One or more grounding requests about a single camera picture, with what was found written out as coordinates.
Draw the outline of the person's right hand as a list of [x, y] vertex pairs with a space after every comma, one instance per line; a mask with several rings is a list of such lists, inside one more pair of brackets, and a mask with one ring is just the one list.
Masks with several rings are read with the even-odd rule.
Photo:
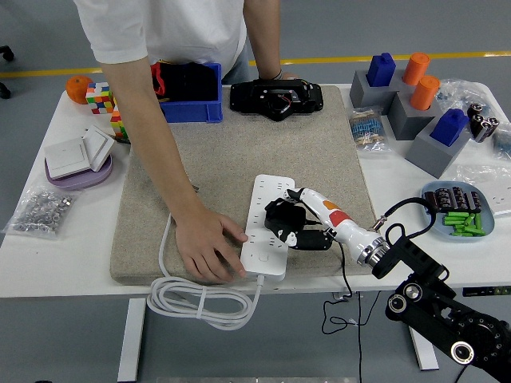
[[239, 256], [225, 239], [225, 235], [230, 235], [242, 243], [248, 240], [232, 219], [199, 204], [176, 211], [174, 220], [178, 251], [185, 268], [195, 278], [215, 283], [232, 281], [232, 272], [223, 262], [240, 277], [246, 276]]

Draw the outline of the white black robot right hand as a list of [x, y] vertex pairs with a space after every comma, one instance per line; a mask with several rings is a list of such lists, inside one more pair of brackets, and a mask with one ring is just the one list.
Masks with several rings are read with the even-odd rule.
[[317, 191], [310, 188], [287, 189], [283, 198], [308, 207], [336, 242], [347, 245], [354, 260], [362, 258], [364, 263], [367, 256], [384, 245], [381, 235], [360, 227], [346, 212]]

